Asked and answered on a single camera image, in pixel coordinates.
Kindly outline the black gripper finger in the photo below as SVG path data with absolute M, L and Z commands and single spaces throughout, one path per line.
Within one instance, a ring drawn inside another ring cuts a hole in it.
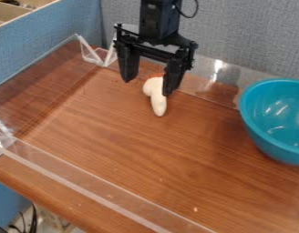
M 138 74 L 140 54 L 129 46 L 120 46 L 115 50 L 120 75 L 128 83 Z
M 170 59 L 166 63 L 165 74 L 162 76 L 162 96 L 169 96 L 178 88 L 185 72 L 185 63 L 180 59 Z

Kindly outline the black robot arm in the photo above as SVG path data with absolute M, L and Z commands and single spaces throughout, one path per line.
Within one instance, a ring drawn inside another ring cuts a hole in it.
M 197 43 L 178 34 L 182 0 L 141 0 L 140 23 L 114 24 L 114 49 L 120 75 L 128 83 L 138 75 L 140 57 L 165 63 L 162 96 L 178 88 L 182 75 L 194 62 Z

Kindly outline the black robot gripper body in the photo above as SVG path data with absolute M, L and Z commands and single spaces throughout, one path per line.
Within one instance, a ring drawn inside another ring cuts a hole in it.
M 197 43 L 184 38 L 177 32 L 166 36 L 144 35 L 136 25 L 114 25 L 115 39 L 114 49 L 120 46 L 129 46 L 134 49 L 140 57 L 153 59 L 168 63 L 170 59 L 180 59 L 185 63 L 185 69 L 193 66 L 193 56 L 197 49 Z

